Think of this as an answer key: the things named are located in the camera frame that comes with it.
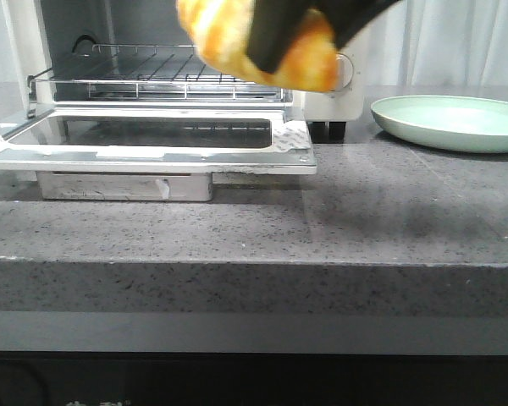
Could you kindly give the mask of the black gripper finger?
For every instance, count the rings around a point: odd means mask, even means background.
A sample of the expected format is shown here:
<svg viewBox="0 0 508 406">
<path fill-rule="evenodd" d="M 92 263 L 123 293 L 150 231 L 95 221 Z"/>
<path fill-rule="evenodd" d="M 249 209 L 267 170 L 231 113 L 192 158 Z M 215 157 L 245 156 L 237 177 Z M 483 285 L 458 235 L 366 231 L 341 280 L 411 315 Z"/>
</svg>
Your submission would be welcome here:
<svg viewBox="0 0 508 406">
<path fill-rule="evenodd" d="M 254 2 L 247 57 L 258 69 L 274 73 L 315 1 L 259 0 Z"/>
<path fill-rule="evenodd" d="M 316 7 L 334 31 L 334 43 L 341 49 L 365 26 L 398 0 L 321 0 Z"/>
</svg>

